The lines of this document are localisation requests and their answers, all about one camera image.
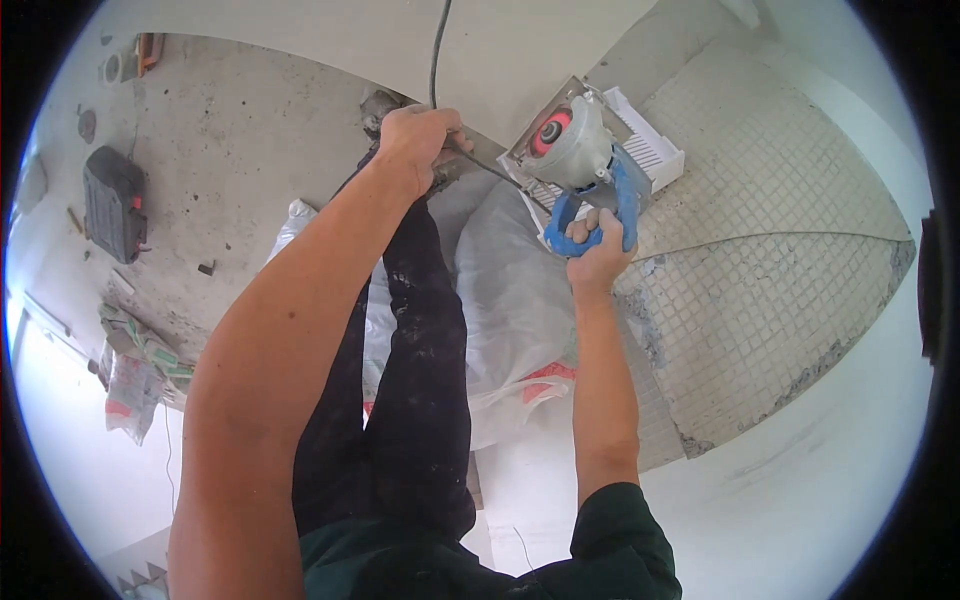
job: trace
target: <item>right hand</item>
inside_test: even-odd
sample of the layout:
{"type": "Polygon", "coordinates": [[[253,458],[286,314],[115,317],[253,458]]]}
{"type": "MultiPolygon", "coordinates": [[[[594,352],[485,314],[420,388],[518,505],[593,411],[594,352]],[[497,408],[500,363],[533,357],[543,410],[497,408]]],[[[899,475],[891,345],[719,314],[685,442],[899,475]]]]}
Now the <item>right hand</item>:
{"type": "Polygon", "coordinates": [[[410,170],[416,177],[415,200],[433,184],[433,168],[457,155],[444,148],[448,133],[452,142],[465,152],[473,149],[473,142],[461,131],[463,126],[460,113],[453,108],[431,109],[427,105],[398,108],[383,119],[376,158],[410,170]]]}
{"type": "MultiPolygon", "coordinates": [[[[575,225],[578,237],[579,224],[575,225]]],[[[623,224],[609,208],[603,208],[599,214],[599,226],[603,231],[603,240],[593,248],[584,252],[579,258],[571,258],[566,263],[566,278],[570,280],[575,298],[608,295],[613,289],[613,282],[626,270],[627,265],[636,254],[637,245],[628,252],[623,251],[623,224]]]]}

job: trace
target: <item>person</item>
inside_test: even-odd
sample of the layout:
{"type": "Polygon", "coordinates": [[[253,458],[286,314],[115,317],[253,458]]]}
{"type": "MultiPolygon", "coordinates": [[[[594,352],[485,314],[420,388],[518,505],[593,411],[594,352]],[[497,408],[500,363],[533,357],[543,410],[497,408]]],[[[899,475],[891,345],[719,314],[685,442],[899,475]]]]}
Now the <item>person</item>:
{"type": "Polygon", "coordinates": [[[637,403],[611,295],[636,249],[622,251],[608,210],[602,243],[567,263],[580,355],[572,558],[515,578],[460,545],[475,520],[467,327],[423,197],[456,156],[447,139],[472,147],[456,110],[389,112],[358,171],[210,336],[183,423],[174,600],[680,597],[638,484],[637,403]],[[364,428],[381,256],[396,332],[364,428]]]}

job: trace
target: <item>paint-stained trousers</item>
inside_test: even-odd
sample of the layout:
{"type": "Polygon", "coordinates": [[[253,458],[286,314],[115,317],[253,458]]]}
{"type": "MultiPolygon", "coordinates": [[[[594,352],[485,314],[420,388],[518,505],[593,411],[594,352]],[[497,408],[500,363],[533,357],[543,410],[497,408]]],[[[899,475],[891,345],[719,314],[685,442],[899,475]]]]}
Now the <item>paint-stained trousers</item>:
{"type": "Polygon", "coordinates": [[[396,331],[376,402],[364,429],[367,279],[297,447],[297,530],[304,536],[345,518],[386,517],[459,540],[476,519],[467,491],[467,325],[425,198],[403,218],[383,264],[396,331]]]}

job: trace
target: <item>shirt sleeve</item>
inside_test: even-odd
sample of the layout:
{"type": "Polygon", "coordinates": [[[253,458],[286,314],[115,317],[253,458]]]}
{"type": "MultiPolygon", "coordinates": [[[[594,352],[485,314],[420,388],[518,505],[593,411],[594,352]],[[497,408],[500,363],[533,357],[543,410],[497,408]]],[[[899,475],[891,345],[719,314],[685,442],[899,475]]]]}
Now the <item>shirt sleeve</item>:
{"type": "Polygon", "coordinates": [[[650,514],[637,484],[614,483],[587,498],[577,515],[570,556],[597,561],[631,548],[643,561],[658,589],[658,598],[680,598],[673,548],[650,514]]]}

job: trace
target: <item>man's right arm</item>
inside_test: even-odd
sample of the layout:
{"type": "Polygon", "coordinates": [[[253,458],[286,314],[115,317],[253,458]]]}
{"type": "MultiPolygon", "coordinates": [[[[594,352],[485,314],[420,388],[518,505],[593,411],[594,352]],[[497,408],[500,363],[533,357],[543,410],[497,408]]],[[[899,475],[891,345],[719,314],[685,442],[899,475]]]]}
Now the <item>man's right arm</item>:
{"type": "Polygon", "coordinates": [[[621,249],[623,226],[604,209],[603,241],[567,263],[573,288],[580,365],[573,395],[573,445],[577,505],[619,482],[639,483],[639,421],[636,393],[624,357],[613,306],[613,281],[630,264],[636,248],[621,249]]]}

